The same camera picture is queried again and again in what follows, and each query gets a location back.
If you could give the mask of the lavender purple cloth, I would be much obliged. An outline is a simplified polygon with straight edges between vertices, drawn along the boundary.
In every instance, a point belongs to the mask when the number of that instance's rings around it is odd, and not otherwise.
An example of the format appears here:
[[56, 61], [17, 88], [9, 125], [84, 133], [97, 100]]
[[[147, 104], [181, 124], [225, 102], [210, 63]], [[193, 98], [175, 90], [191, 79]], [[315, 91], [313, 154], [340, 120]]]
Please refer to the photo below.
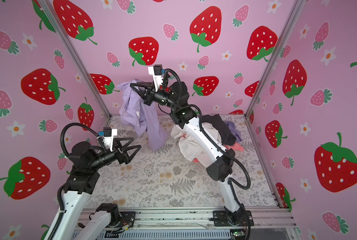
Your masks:
[[123, 105], [119, 113], [121, 123], [130, 125], [140, 138], [147, 133], [149, 148], [156, 151], [165, 145], [168, 135], [160, 125], [156, 107], [144, 104], [144, 100], [131, 88], [131, 83], [138, 83], [139, 80], [132, 80], [118, 85], [123, 93]]

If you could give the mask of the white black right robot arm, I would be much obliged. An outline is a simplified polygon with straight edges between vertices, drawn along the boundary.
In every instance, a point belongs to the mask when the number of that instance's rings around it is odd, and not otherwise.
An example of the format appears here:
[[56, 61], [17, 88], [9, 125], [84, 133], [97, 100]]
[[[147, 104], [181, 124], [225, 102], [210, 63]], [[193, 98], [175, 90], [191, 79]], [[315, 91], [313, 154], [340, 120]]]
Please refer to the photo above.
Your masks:
[[198, 106], [188, 104], [189, 93], [183, 82], [176, 82], [170, 88], [156, 87], [153, 83], [131, 83], [130, 87], [150, 106], [157, 103], [171, 109], [169, 115], [173, 122], [199, 144], [209, 159], [201, 163], [207, 174], [216, 181], [224, 198], [226, 221], [239, 226], [249, 221], [249, 214], [238, 200], [235, 187], [248, 190], [250, 176], [244, 165], [235, 158], [232, 149], [226, 149], [208, 133], [202, 125], [202, 114]]

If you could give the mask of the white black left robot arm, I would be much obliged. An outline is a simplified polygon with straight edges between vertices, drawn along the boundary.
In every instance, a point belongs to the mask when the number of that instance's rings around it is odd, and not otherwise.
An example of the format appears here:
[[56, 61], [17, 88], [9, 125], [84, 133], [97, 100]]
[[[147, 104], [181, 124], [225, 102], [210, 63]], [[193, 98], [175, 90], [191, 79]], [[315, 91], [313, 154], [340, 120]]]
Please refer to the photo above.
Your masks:
[[[99, 144], [93, 146], [89, 142], [79, 142], [68, 152], [65, 134], [74, 126], [91, 132]], [[133, 141], [134, 138], [117, 138], [117, 131], [110, 127], [95, 132], [81, 123], [69, 123], [62, 129], [61, 148], [73, 167], [68, 179], [57, 191], [59, 209], [44, 239], [69, 240], [72, 237], [81, 212], [99, 180], [99, 169], [113, 162], [129, 164], [142, 148], [140, 145], [133, 146]]]

